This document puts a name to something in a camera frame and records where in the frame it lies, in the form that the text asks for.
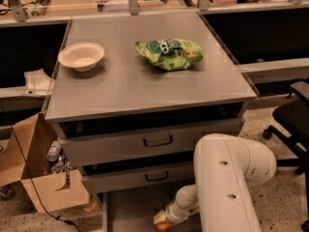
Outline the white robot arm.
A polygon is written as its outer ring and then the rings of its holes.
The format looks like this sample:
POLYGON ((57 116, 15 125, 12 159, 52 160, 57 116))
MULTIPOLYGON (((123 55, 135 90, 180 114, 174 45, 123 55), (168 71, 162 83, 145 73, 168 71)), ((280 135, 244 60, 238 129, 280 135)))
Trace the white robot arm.
POLYGON ((275 155, 266 145, 211 133, 196 144, 193 167, 195 183, 180 188, 154 216, 159 231, 198 214, 203 232, 262 232, 249 189, 276 172, 275 155))

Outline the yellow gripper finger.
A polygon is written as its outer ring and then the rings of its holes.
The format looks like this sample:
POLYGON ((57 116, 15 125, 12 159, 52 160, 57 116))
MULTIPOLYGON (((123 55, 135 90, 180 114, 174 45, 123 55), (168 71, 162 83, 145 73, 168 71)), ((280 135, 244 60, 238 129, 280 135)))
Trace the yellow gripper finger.
POLYGON ((162 223, 166 220, 166 214, 164 210, 159 211, 155 216, 154 216, 154 224, 159 224, 162 223))

